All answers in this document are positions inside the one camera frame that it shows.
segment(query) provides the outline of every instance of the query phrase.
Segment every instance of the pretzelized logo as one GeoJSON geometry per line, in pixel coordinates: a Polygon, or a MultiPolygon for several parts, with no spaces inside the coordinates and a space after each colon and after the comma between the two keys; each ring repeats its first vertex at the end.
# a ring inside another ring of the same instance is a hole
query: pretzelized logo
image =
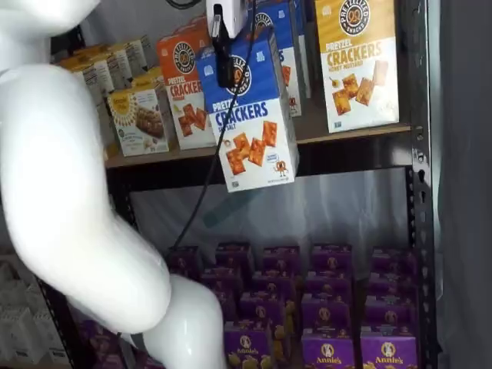
{"type": "Polygon", "coordinates": [[[179,42],[175,46],[173,51],[175,58],[176,68],[182,73],[188,74],[194,68],[194,52],[189,44],[186,42],[179,42]]]}
{"type": "Polygon", "coordinates": [[[369,24],[371,10],[367,0],[345,0],[340,7],[340,26],[349,36],[362,33],[369,24]]]}
{"type": "Polygon", "coordinates": [[[236,92],[236,88],[239,88],[238,96],[242,96],[246,92],[248,92],[249,88],[251,87],[251,69],[248,66],[248,70],[244,73],[243,83],[241,86],[238,87],[238,83],[241,80],[241,76],[243,75],[243,68],[246,64],[246,61],[236,55],[232,55],[232,58],[234,59],[234,84],[236,85],[236,87],[228,88],[228,91],[230,94],[233,95],[236,92]]]}

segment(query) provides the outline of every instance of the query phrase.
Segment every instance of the pretzel crackers box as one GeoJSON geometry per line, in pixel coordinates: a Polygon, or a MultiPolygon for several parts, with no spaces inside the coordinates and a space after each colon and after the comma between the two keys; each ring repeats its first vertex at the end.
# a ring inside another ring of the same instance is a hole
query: pretzel crackers box
{"type": "Polygon", "coordinates": [[[302,352],[307,369],[355,369],[354,345],[347,328],[305,328],[302,352]]]}
{"type": "Polygon", "coordinates": [[[124,156],[171,149],[176,134],[161,84],[115,91],[110,94],[108,103],[124,156]]]}
{"type": "MultiPolygon", "coordinates": [[[[249,35],[232,45],[234,77],[241,78],[248,53],[249,35]]],[[[298,149],[289,114],[280,54],[271,28],[258,30],[248,70],[238,87],[220,150],[228,190],[240,191],[294,181],[298,149]]],[[[198,59],[201,83],[212,128],[219,139],[235,88],[220,88],[213,48],[198,59]]]]}
{"type": "Polygon", "coordinates": [[[195,57],[198,50],[209,44],[207,29],[192,25],[164,37],[157,45],[182,150],[215,145],[195,57]]]}
{"type": "Polygon", "coordinates": [[[296,18],[293,0],[258,2],[256,27],[274,27],[292,117],[302,115],[306,97],[296,18]]]}
{"type": "Polygon", "coordinates": [[[399,119],[393,0],[316,0],[328,131],[399,119]]]}

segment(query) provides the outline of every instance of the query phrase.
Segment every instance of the orange cracker box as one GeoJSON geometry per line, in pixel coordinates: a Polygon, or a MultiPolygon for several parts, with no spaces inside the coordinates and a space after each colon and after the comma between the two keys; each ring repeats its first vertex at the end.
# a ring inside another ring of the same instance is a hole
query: orange cracker box
{"type": "Polygon", "coordinates": [[[215,145],[195,61],[196,53],[209,43],[207,29],[200,25],[192,25],[164,37],[157,45],[162,75],[182,150],[215,145]]]}
{"type": "Polygon", "coordinates": [[[399,119],[393,0],[316,0],[328,131],[399,119]]]}

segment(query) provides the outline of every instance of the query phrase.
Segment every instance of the blue cracker box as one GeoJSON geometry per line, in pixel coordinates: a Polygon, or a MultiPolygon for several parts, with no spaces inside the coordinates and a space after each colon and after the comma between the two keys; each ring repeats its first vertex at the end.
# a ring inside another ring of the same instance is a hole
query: blue cracker box
{"type": "MultiPolygon", "coordinates": [[[[298,167],[294,123],[277,42],[270,27],[258,30],[255,38],[250,64],[219,151],[230,192],[293,182],[298,167]]],[[[247,58],[248,39],[248,32],[244,32],[231,47],[237,82],[247,58]]],[[[198,72],[205,107],[218,140],[235,88],[218,86],[213,48],[204,49],[198,56],[198,72]]]]}
{"type": "Polygon", "coordinates": [[[291,116],[302,115],[306,89],[301,66],[301,51],[294,0],[257,1],[256,27],[274,27],[282,64],[282,74],[289,94],[291,116]]]}

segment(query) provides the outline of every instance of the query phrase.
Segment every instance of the yellow cracker box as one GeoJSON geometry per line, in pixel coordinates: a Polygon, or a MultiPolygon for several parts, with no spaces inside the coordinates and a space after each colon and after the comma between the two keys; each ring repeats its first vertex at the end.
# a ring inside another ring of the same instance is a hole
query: yellow cracker box
{"type": "Polygon", "coordinates": [[[399,119],[393,0],[316,0],[328,131],[399,119]]]}
{"type": "Polygon", "coordinates": [[[164,152],[173,147],[176,133],[162,84],[115,91],[108,103],[124,156],[164,152]]]}

